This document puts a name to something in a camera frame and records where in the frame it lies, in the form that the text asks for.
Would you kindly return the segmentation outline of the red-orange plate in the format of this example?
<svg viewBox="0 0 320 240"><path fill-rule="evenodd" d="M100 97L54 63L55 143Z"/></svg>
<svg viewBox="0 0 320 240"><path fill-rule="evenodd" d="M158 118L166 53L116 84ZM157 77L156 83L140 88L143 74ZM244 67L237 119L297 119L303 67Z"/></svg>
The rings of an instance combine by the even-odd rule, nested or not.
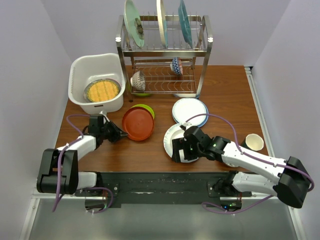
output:
<svg viewBox="0 0 320 240"><path fill-rule="evenodd" d="M153 133L154 126L152 114L143 107L130 108L122 118L122 128L133 141L148 139Z"/></svg>

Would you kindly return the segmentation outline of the lime green plate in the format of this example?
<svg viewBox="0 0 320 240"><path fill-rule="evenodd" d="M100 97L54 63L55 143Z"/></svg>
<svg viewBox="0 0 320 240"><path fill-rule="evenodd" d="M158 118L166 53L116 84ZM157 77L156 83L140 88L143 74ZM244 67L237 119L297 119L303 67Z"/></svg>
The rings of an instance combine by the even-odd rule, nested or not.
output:
<svg viewBox="0 0 320 240"><path fill-rule="evenodd" d="M133 105L131 107L132 108L144 108L146 110L149 111L149 113L152 115L153 119L155 119L155 112L154 110L149 106L149 105L146 105L146 104L136 104L136 105Z"/></svg>

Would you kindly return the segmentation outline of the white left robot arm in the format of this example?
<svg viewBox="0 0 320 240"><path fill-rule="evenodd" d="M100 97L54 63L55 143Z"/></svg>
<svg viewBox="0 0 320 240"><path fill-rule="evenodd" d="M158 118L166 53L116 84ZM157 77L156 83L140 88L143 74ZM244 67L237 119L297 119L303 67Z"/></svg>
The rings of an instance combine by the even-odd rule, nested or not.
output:
<svg viewBox="0 0 320 240"><path fill-rule="evenodd" d="M78 161L95 151L105 140L115 143L128 136L103 114L88 115L87 132L58 148L48 148L42 154L36 188L40 193L72 195L86 189L92 196L99 196L104 184L96 172L80 172Z"/></svg>

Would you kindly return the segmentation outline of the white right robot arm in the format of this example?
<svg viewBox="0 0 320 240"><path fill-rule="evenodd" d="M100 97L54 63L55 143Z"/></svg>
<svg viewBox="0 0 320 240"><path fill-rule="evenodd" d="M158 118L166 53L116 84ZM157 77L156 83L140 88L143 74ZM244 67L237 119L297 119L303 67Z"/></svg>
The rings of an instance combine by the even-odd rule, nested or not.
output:
<svg viewBox="0 0 320 240"><path fill-rule="evenodd" d="M296 157L282 159L240 147L221 137L210 137L197 126L178 125L178 134L169 139L172 161L193 162L198 158L241 167L251 174L232 172L215 188L233 197L242 192L258 192L277 197L284 204L300 209L314 186L302 162Z"/></svg>

